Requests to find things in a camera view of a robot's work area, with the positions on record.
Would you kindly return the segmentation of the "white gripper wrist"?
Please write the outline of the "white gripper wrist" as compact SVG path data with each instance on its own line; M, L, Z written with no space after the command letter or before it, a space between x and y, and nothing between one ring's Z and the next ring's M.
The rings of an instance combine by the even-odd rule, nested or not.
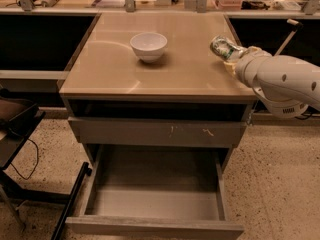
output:
M233 62L225 62L226 71L246 85L253 86L253 79L256 76L258 69L263 61L270 58L271 54L263 51L260 47L250 46L244 55L236 64Z

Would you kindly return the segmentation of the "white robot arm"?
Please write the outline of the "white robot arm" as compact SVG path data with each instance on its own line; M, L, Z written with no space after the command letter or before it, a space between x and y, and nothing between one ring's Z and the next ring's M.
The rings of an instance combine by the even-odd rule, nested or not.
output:
M257 47L231 49L226 62L272 115L294 118L308 107L320 110L318 66L292 56L271 55Z

